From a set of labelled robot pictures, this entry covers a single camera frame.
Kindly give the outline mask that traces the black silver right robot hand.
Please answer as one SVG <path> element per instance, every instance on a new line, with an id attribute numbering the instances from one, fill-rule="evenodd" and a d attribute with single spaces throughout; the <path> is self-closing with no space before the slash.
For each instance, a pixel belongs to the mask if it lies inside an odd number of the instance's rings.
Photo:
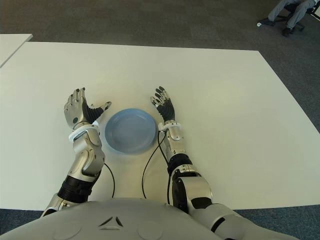
<path id="1" fill-rule="evenodd" d="M 150 97 L 150 101 L 162 116 L 163 121 L 175 121 L 175 109 L 167 91 L 162 86 L 159 86 L 155 89 L 154 95 L 155 97 Z"/>

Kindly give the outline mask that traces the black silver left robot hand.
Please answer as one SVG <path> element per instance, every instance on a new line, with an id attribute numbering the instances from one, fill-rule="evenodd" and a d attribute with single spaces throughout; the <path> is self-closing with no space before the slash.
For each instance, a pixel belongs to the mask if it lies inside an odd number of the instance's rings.
<path id="1" fill-rule="evenodd" d="M 65 120 L 73 131 L 83 125 L 91 125 L 112 105 L 111 101 L 107 101 L 99 107 L 90 107 L 85 90 L 84 87 L 75 89 L 64 105 Z"/>

